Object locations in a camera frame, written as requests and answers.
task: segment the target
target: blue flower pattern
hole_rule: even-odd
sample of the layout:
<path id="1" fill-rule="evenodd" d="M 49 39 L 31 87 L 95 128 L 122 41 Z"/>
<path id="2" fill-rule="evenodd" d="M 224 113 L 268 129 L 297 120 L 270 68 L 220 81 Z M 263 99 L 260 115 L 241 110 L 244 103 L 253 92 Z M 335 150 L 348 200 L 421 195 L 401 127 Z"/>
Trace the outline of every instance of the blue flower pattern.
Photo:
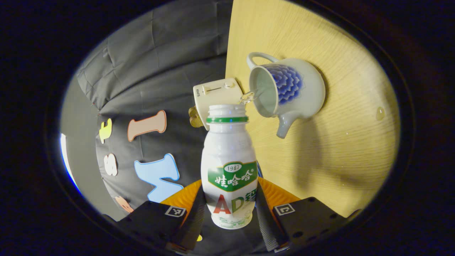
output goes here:
<path id="1" fill-rule="evenodd" d="M 264 65 L 274 78 L 278 90 L 278 104 L 283 105 L 300 96 L 303 79 L 293 67 L 280 64 Z"/>

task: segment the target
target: water droplet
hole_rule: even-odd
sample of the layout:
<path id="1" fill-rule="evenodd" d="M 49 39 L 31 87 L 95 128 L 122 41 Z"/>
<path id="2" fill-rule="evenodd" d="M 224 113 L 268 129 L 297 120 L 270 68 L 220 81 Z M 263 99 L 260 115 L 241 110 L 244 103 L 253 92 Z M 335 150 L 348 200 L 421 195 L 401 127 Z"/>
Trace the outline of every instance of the water droplet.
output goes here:
<path id="1" fill-rule="evenodd" d="M 376 120 L 382 120 L 385 117 L 385 111 L 382 107 L 379 107 L 376 111 Z"/>

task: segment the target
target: wooden table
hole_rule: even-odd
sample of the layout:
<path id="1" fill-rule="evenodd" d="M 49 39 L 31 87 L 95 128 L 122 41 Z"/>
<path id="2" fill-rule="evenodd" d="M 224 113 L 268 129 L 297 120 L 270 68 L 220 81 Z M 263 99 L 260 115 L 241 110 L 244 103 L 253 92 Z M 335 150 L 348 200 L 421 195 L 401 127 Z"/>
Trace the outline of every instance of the wooden table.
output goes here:
<path id="1" fill-rule="evenodd" d="M 234 1 L 226 77 L 235 77 L 244 92 L 252 51 L 307 60 L 327 91 L 320 112 L 294 122 L 285 139 L 276 136 L 277 118 L 263 118 L 247 104 L 247 130 L 264 178 L 299 198 L 314 196 L 344 217 L 364 208 L 399 144 L 398 104 L 384 70 L 343 29 L 284 0 Z"/>

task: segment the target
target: ad calcium milk bottle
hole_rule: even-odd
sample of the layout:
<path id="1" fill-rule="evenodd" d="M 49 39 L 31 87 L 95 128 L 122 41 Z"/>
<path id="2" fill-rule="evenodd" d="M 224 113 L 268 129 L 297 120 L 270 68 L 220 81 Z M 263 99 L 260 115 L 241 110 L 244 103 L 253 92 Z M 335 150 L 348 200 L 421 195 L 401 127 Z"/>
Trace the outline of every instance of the ad calcium milk bottle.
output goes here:
<path id="1" fill-rule="evenodd" d="M 213 222 L 239 229 L 251 221 L 258 185 L 258 166 L 245 129 L 243 104 L 209 107 L 210 125 L 202 151 L 201 179 Z"/>

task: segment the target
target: gray fabric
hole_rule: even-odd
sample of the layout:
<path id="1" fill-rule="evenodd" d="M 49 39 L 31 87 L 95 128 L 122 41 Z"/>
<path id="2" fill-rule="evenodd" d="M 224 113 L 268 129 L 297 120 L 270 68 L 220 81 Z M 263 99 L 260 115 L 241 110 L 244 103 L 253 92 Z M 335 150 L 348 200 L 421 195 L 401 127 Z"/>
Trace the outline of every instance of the gray fabric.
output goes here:
<path id="1" fill-rule="evenodd" d="M 104 144 L 94 134 L 101 176 L 113 199 L 121 196 L 133 209 L 148 200 L 153 186 L 138 178 L 135 160 L 152 162 L 171 153 L 180 173 L 174 183 L 187 186 L 201 178 L 207 132 L 191 127 L 188 109 L 195 105 L 193 86 L 224 78 L 231 9 L 232 1 L 216 0 L 181 0 L 161 6 L 114 32 L 81 64 L 77 80 L 100 110 L 97 126 L 108 118 L 113 123 Z M 167 115 L 164 133 L 127 140 L 130 120 L 141 120 L 160 110 Z M 109 153 L 116 157 L 117 176 L 104 170 L 103 158 Z M 222 230 L 213 224 L 206 209 L 202 236 L 195 254 L 265 251 L 256 217 L 245 228 Z"/>

